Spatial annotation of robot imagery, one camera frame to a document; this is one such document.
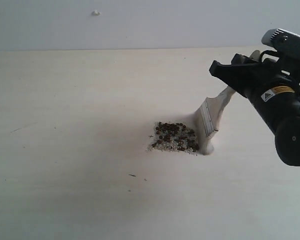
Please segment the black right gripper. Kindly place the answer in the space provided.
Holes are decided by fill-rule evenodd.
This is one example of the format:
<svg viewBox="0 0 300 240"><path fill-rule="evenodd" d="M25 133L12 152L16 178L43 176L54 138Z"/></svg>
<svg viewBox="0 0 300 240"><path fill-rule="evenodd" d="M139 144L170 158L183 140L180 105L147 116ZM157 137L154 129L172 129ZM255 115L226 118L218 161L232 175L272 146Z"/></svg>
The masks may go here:
<svg viewBox="0 0 300 240"><path fill-rule="evenodd" d="M262 91L288 86L300 99L300 57L282 52L255 50L250 56L236 53L230 64L214 60L209 73L229 86L229 96L254 98Z"/></svg>

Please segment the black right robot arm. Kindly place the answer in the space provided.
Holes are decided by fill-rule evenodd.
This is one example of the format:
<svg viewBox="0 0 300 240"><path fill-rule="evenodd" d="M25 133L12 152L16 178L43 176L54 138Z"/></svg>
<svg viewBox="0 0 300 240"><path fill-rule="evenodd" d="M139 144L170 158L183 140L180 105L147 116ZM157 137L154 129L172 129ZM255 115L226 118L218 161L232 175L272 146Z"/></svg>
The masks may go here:
<svg viewBox="0 0 300 240"><path fill-rule="evenodd" d="M274 134L282 162L300 167L300 60L272 50L262 54L278 59L237 53L230 64L214 60L209 73L249 100Z"/></svg>

